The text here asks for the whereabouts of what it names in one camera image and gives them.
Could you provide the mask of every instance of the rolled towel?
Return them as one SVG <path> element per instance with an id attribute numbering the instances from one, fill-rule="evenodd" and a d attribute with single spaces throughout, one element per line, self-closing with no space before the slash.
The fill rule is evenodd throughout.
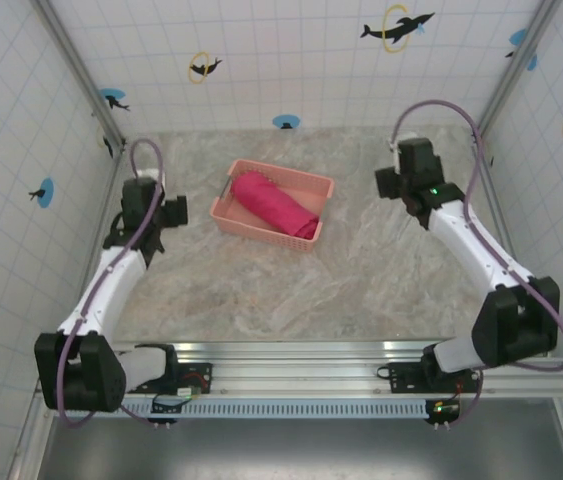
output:
<path id="1" fill-rule="evenodd" d="M 293 237 L 311 240 L 319 216 L 299 205 L 259 172 L 247 172 L 232 182 L 237 201 L 257 217 Z"/>

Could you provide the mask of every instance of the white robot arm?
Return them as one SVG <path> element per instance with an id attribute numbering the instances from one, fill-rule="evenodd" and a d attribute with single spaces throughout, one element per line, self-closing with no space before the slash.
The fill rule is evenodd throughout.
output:
<path id="1" fill-rule="evenodd" d="M 401 199 L 419 220 L 454 254 L 468 272 L 483 301 L 472 334 L 424 350 L 421 368 L 431 390 L 471 369 L 497 367 L 556 347 L 558 326 L 546 309 L 520 285 L 531 285 L 555 310 L 559 288 L 549 277 L 536 279 L 519 265 L 483 227 L 471 208 L 469 221 L 489 248 L 477 239 L 465 218 L 463 192 L 446 183 L 441 159 L 427 138 L 407 138 L 396 150 L 396 168 L 375 172 L 379 195 Z M 494 254 L 508 264 L 501 267 Z"/>
<path id="2" fill-rule="evenodd" d="M 127 248 L 130 238 L 140 230 L 156 191 L 158 171 L 137 172 L 137 178 L 123 186 L 119 213 L 106 237 L 96 273 L 79 303 L 56 333 L 43 333 L 34 351 L 46 405 L 57 408 L 57 378 L 60 353 L 68 333 L 74 341 L 68 358 L 80 361 L 64 365 L 63 391 L 69 410 L 114 411 L 125 392 L 146 382 L 176 387 L 180 369 L 176 352 L 170 345 L 140 345 L 123 355 L 116 355 L 110 345 L 125 303 L 139 279 L 145 274 L 156 251 L 163 251 L 160 234 L 163 228 L 187 224 L 185 197 L 165 201 L 146 224 L 138 241 Z"/>

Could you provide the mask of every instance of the marble floor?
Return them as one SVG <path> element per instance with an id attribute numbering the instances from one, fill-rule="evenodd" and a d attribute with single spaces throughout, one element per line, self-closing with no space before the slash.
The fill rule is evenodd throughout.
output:
<path id="1" fill-rule="evenodd" d="M 473 166 L 468 131 L 416 131 L 432 140 L 446 179 L 465 188 Z M 160 135 L 169 196 L 187 195 L 190 223 L 163 232 L 166 252 L 155 256 L 130 296 L 116 340 L 388 340 L 469 332 L 480 305 L 465 272 L 401 202 L 377 195 L 374 170 L 390 162 L 389 132 L 363 127 Z M 314 252 L 218 230 L 210 205 L 237 158 L 334 178 Z M 155 162 L 143 148 L 137 161 L 140 167 Z M 130 175 L 123 165 L 117 199 Z M 482 188 L 473 205 L 494 233 Z"/>

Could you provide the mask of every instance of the pink basket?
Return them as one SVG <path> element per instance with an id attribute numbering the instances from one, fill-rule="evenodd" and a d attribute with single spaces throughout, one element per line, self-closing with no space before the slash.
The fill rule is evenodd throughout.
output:
<path id="1" fill-rule="evenodd" d="M 291 168 L 275 167 L 274 165 L 252 160 L 239 159 L 235 160 L 230 170 L 228 170 L 230 178 L 223 188 L 221 196 L 214 199 L 210 209 L 210 215 L 217 222 L 219 229 L 224 232 L 302 252 L 311 252 L 314 244 L 319 239 L 323 222 L 319 222 L 314 237 L 311 240 L 291 237 L 281 233 L 279 229 L 250 213 L 234 199 L 230 188 L 232 180 L 245 172 L 251 171 L 265 175 L 280 190 L 283 190 L 300 205 L 319 215 L 319 217 L 328 198 L 332 197 L 334 180 L 320 175 L 292 170 Z"/>

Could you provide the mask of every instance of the purple cable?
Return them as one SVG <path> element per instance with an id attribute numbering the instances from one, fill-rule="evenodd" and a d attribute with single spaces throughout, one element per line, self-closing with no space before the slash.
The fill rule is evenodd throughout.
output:
<path id="1" fill-rule="evenodd" d="M 123 410 L 128 416 L 134 418 L 137 422 L 141 422 L 141 423 L 143 423 L 144 425 L 147 425 L 150 428 L 157 428 L 158 427 L 158 425 L 156 423 L 152 423 L 147 418 L 143 418 L 143 417 L 138 416 L 136 413 L 134 413 L 131 410 L 128 410 L 123 405 L 121 405 L 121 410 Z"/>
<path id="2" fill-rule="evenodd" d="M 130 147 L 130 164 L 132 165 L 132 171 L 134 172 L 135 178 L 138 178 L 139 174 L 137 172 L 137 168 L 134 162 L 134 151 L 136 150 L 137 145 L 139 145 L 140 143 L 147 143 L 148 145 L 150 145 L 157 156 L 157 162 L 159 163 L 159 175 L 157 178 L 157 185 L 156 188 L 154 189 L 154 194 L 152 195 L 152 201 L 150 202 L 148 211 L 146 212 L 143 221 L 139 225 L 139 228 L 137 229 L 136 232 L 134 232 L 134 235 L 132 235 L 132 237 L 125 245 L 125 247 L 123 247 L 123 249 L 119 252 L 119 254 L 112 259 L 112 261 L 108 264 L 108 266 L 101 272 L 101 274 L 97 278 L 85 302 L 83 303 L 83 308 L 81 309 L 80 312 L 82 318 L 80 318 L 74 323 L 74 327 L 72 327 L 72 331 L 70 332 L 70 335 L 68 335 L 68 338 L 65 341 L 63 350 L 61 350 L 61 355 L 59 357 L 59 369 L 57 371 L 57 410 L 59 411 L 59 417 L 61 418 L 61 420 L 63 420 L 66 423 L 68 428 L 80 427 L 86 421 L 92 418 L 92 416 L 94 415 L 94 412 L 90 412 L 87 417 L 79 420 L 78 422 L 71 422 L 65 413 L 65 403 L 63 397 L 63 377 L 65 375 L 65 365 L 68 361 L 68 353 L 70 351 L 70 347 L 72 346 L 72 342 L 74 341 L 74 338 L 76 337 L 79 328 L 85 322 L 84 319 L 88 314 L 88 311 L 92 306 L 92 302 L 96 298 L 97 293 L 101 288 L 101 285 L 103 285 L 105 279 L 108 277 L 110 273 L 112 273 L 114 267 L 121 261 L 121 259 L 125 256 L 125 254 L 128 253 L 128 251 L 137 243 L 137 241 L 139 240 L 139 238 L 147 228 L 148 223 L 150 223 L 150 220 L 152 219 L 152 216 L 154 215 L 154 212 L 156 211 L 157 206 L 159 204 L 159 198 L 161 196 L 161 188 L 163 185 L 163 157 L 161 156 L 161 151 L 159 150 L 159 147 L 152 140 L 148 138 L 139 138 L 138 140 L 135 140 L 132 143 L 132 146 Z M 121 408 L 123 411 L 125 411 L 132 417 L 138 418 L 134 414 L 131 414 L 123 406 L 121 406 Z"/>
<path id="3" fill-rule="evenodd" d="M 508 271 L 510 276 L 514 278 L 519 283 L 519 285 L 521 285 L 537 302 L 539 302 L 539 304 L 543 308 L 546 309 L 546 311 L 554 319 L 559 329 L 563 333 L 563 318 L 561 317 L 561 315 L 559 315 L 559 312 L 557 312 L 554 309 L 554 307 L 550 305 L 550 303 L 539 294 L 539 292 L 537 292 L 530 284 L 528 284 L 525 280 L 523 280 L 523 278 L 521 278 L 521 276 L 517 272 L 509 268 L 510 265 L 508 264 L 508 262 L 506 262 L 505 259 L 501 255 L 499 255 L 499 253 L 494 249 L 494 247 L 492 247 L 492 245 L 490 245 L 490 243 L 486 240 L 486 238 L 481 234 L 481 232 L 476 227 L 476 225 L 472 223 L 472 217 L 470 216 L 470 210 L 469 210 L 470 198 L 472 197 L 472 194 L 477 184 L 481 163 L 485 163 L 483 139 L 481 138 L 479 127 L 477 126 L 476 122 L 472 119 L 472 117 L 470 117 L 470 115 L 468 115 L 468 113 L 458 105 L 455 105 L 454 103 L 445 100 L 433 99 L 433 100 L 424 100 L 422 102 L 415 103 L 407 110 L 405 110 L 401 114 L 401 116 L 399 116 L 399 119 L 397 120 L 394 130 L 392 130 L 392 138 L 390 141 L 391 145 L 394 145 L 394 142 L 396 141 L 397 138 L 397 134 L 399 133 L 399 128 L 401 127 L 403 120 L 405 120 L 405 117 L 407 117 L 414 110 L 428 105 L 441 105 L 443 107 L 451 108 L 459 115 L 461 115 L 465 119 L 465 121 L 468 122 L 470 128 L 472 129 L 472 134 L 474 135 L 474 139 L 477 144 L 477 160 L 475 162 L 474 169 L 472 170 L 470 183 L 468 183 L 468 189 L 466 191 L 465 199 L 463 201 L 463 216 L 465 217 L 470 230 L 477 238 L 477 240 L 479 240 L 479 243 L 481 243 L 481 245 L 483 245 L 483 247 L 496 259 L 499 265 L 501 265 L 502 268 Z M 556 367 L 538 367 L 535 365 L 528 365 L 519 362 L 514 362 L 512 365 L 520 368 L 525 368 L 527 370 L 535 370 L 538 372 L 560 372 L 563 370 L 563 363 L 561 365 L 557 365 Z M 453 425 L 457 425 L 459 422 L 463 421 L 470 414 L 470 412 L 474 410 L 474 407 L 476 406 L 477 402 L 479 401 L 479 398 L 481 397 L 482 389 L 483 389 L 483 370 L 480 370 L 479 382 L 477 384 L 477 393 L 474 396 L 472 402 L 470 402 L 470 405 L 468 406 L 466 411 L 457 420 L 453 422 Z"/>
<path id="4" fill-rule="evenodd" d="M 65 345 L 63 346 L 63 350 L 61 350 L 61 356 L 59 357 L 59 370 L 57 372 L 57 410 L 59 410 L 59 417 L 61 418 L 61 420 L 63 420 L 68 428 L 79 428 L 94 416 L 94 412 L 90 412 L 85 418 L 82 418 L 77 422 L 72 422 L 65 414 L 65 404 L 63 397 L 63 377 L 65 375 L 65 364 L 68 363 L 68 353 L 70 351 L 70 346 L 72 345 L 74 337 L 76 337 L 77 331 L 79 330 L 79 327 L 82 323 L 82 319 L 79 319 L 74 323 L 74 327 L 72 327 L 72 331 L 70 332 L 70 335 L 68 335 L 68 338 L 65 341 Z"/>

